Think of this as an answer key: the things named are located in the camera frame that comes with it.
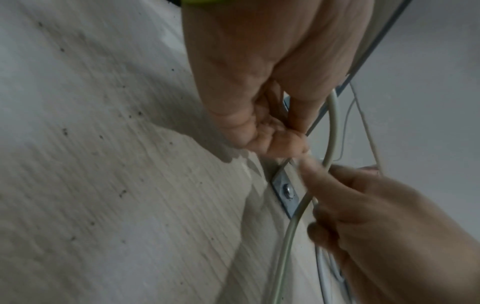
gray metal bracket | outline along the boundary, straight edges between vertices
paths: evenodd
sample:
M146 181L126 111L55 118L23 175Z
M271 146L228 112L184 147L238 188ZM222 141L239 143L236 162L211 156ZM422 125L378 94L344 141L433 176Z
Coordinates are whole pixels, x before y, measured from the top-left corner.
M271 179L271 185L288 218L292 218L299 205L300 199L285 172L285 165L287 164L288 162L280 167L278 172Z

wood grain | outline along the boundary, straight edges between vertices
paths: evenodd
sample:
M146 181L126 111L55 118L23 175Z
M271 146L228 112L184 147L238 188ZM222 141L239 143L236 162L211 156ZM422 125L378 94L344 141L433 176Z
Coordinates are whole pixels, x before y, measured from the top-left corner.
M260 303L288 220L163 1L0 4L1 303ZM285 303L321 302L300 224Z

gray wall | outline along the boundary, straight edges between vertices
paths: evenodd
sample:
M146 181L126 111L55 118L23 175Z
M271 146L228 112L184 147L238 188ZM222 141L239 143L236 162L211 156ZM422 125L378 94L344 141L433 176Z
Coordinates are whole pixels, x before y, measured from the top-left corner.
M480 2L413 1L352 82L384 173L480 239Z

screw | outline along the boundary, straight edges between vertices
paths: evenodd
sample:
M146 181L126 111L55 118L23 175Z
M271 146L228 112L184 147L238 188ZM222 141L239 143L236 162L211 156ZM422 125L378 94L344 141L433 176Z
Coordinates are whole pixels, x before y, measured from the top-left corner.
M294 197L294 189L293 189L292 185L290 185L290 184L283 185L283 194L288 199L292 199Z

wooden surface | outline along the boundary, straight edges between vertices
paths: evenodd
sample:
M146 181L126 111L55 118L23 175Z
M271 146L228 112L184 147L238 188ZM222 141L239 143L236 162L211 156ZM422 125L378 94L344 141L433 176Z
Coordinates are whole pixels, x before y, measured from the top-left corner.
M288 220L163 1L0 3L1 303L261 303ZM300 223L284 303L321 303Z

